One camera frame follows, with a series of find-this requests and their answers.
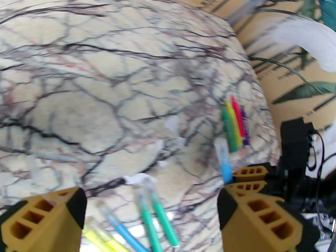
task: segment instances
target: blue marker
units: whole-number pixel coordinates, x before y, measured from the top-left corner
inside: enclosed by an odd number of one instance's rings
[[[113,212],[106,206],[103,201],[96,204],[97,208],[106,217],[108,223],[113,226],[117,233],[119,233],[137,252],[149,252],[137,239],[127,230],[127,228],[113,215]]]
[[[230,163],[228,142],[225,138],[215,139],[215,149],[217,153],[218,163],[222,171],[224,185],[233,182],[232,167]]]

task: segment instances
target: pink marker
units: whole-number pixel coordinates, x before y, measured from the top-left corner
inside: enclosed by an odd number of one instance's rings
[[[241,111],[240,111],[240,106],[235,100],[234,96],[231,96],[231,103],[232,103],[232,107],[234,109],[235,115],[237,117],[240,135],[242,138],[245,138],[245,130],[244,130],[243,118],[242,118]]]

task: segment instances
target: patterned table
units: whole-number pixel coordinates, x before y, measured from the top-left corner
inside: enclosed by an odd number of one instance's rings
[[[234,169],[279,156],[264,95],[227,22],[169,0],[0,1],[0,208],[81,186],[88,215],[112,230],[94,206],[104,199],[147,244],[124,178],[142,172],[158,181],[178,251],[220,251],[221,101],[236,95],[250,117],[252,145],[232,156]],[[31,153],[77,162],[38,159],[32,179]],[[93,248],[83,240],[82,251]]]

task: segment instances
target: green marker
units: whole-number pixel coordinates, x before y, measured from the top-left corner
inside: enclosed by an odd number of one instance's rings
[[[237,152],[237,145],[234,137],[234,128],[230,120],[230,115],[225,107],[225,104],[222,105],[222,117],[224,121],[224,130],[228,139],[228,146],[230,152]]]
[[[170,223],[167,213],[163,207],[163,204],[160,201],[160,198],[155,190],[153,182],[149,178],[145,178],[143,180],[144,185],[146,186],[151,203],[153,205],[153,209],[156,212],[156,215],[159,219],[159,222],[167,236],[167,239],[169,240],[170,244],[172,247],[179,247],[180,246],[180,241],[178,239],[178,236]]]
[[[140,209],[140,214],[144,222],[144,227],[150,242],[150,246],[154,252],[163,252],[161,243],[156,232],[153,219],[150,213],[150,206],[143,186],[138,186],[135,189],[135,196]]]

